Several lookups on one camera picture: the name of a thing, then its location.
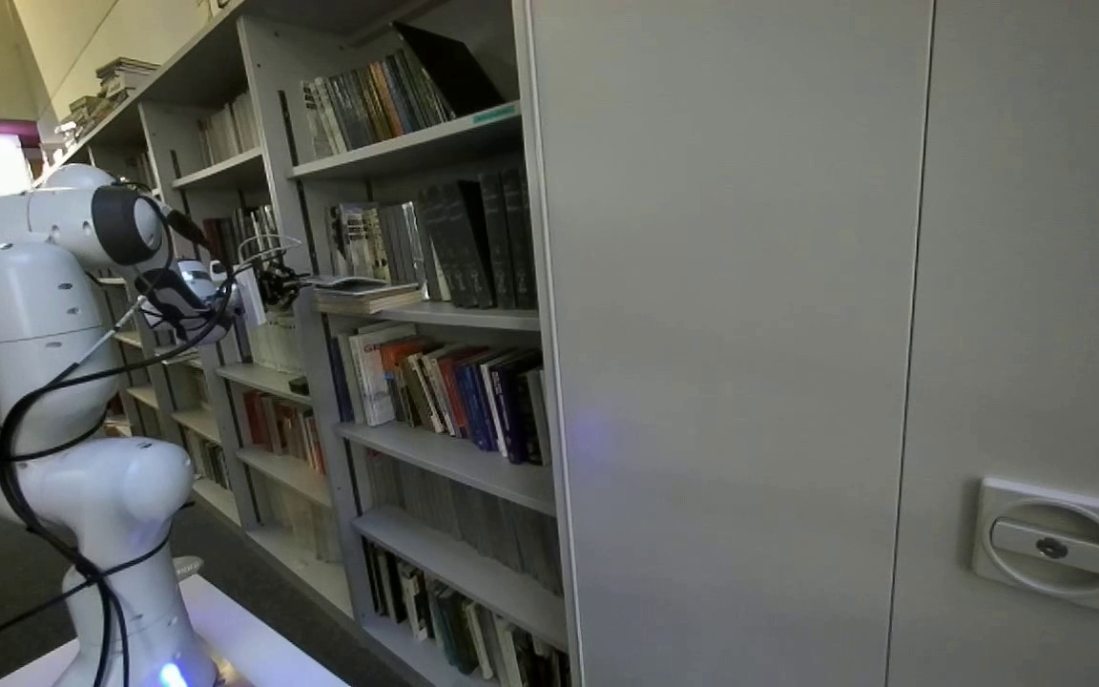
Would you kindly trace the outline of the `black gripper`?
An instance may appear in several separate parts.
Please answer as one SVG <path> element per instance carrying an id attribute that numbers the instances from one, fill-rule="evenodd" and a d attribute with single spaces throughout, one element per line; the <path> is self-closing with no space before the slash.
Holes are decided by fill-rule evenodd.
<path id="1" fill-rule="evenodd" d="M 289 308 L 297 289 L 302 289 L 302 275 L 284 264 L 256 264 L 253 266 L 256 275 L 256 289 L 258 289 L 258 302 L 267 308 Z"/>

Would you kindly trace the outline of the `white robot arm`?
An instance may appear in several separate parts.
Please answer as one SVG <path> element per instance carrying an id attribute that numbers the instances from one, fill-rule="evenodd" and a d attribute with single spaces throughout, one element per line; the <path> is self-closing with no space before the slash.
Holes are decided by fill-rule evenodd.
<path id="1" fill-rule="evenodd" d="M 77 658 L 55 687 L 218 687 L 172 563 L 194 464 L 166 438 L 110 436 L 128 368 L 100 280 L 132 283 L 139 322 L 175 352 L 239 324 L 239 275 L 180 260 L 189 217 L 90 163 L 0 194 L 0 516 L 60 563 Z"/>

